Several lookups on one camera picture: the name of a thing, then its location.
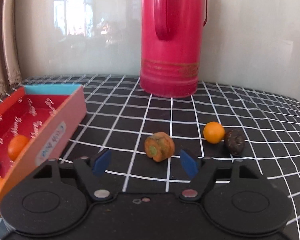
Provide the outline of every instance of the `red thermos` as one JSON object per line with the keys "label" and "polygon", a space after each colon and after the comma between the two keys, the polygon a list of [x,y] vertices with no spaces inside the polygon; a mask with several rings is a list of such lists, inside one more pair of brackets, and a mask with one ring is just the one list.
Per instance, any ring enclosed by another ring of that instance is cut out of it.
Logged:
{"label": "red thermos", "polygon": [[142,0],[140,85],[146,92],[167,98],[196,92],[206,22],[207,0]]}

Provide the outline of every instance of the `table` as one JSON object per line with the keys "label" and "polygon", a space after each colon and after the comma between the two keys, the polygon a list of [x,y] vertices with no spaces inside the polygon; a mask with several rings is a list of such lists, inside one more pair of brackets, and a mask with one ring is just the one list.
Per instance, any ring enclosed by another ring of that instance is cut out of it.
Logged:
{"label": "table", "polygon": [[[112,149],[112,163],[101,180],[109,190],[179,192],[189,182],[179,162],[180,149],[233,162],[223,143],[211,145],[202,138],[206,123],[221,122],[226,130],[245,134],[241,158],[289,197],[293,212],[285,233],[300,239],[300,102],[296,99],[207,82],[199,82],[191,97],[159,98],[144,92],[137,76],[44,76],[23,84],[51,83],[81,83],[87,103],[87,115],[60,161],[91,156],[106,147]],[[173,138],[176,151],[169,160],[155,163],[145,155],[143,143],[159,131]],[[0,219],[0,237],[4,234]]]}

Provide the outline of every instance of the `blue gripper pad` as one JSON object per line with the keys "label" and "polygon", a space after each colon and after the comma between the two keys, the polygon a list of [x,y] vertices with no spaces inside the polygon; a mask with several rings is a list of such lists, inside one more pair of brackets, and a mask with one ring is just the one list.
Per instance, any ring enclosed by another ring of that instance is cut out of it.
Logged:
{"label": "blue gripper pad", "polygon": [[201,160],[186,149],[181,150],[179,155],[182,168],[193,179],[199,172]]}
{"label": "blue gripper pad", "polygon": [[92,173],[95,176],[101,176],[111,162],[111,150],[106,150],[100,154],[101,155],[94,160],[94,163],[91,164]]}

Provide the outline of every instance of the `carrot piece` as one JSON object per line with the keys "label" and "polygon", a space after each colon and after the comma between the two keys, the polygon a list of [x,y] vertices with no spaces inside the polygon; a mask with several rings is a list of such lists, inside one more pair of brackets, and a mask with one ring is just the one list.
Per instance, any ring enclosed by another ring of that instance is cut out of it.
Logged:
{"label": "carrot piece", "polygon": [[155,162],[162,162],[174,154],[175,145],[164,132],[154,133],[145,140],[145,152]]}

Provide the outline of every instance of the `red box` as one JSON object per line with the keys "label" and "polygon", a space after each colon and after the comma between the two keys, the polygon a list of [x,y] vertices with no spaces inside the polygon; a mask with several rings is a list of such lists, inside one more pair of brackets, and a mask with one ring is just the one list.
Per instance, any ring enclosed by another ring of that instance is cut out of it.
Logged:
{"label": "red box", "polygon": [[[59,158],[87,109],[82,85],[27,85],[0,104],[0,201],[49,158]],[[15,162],[7,154],[14,136],[30,141]]]}

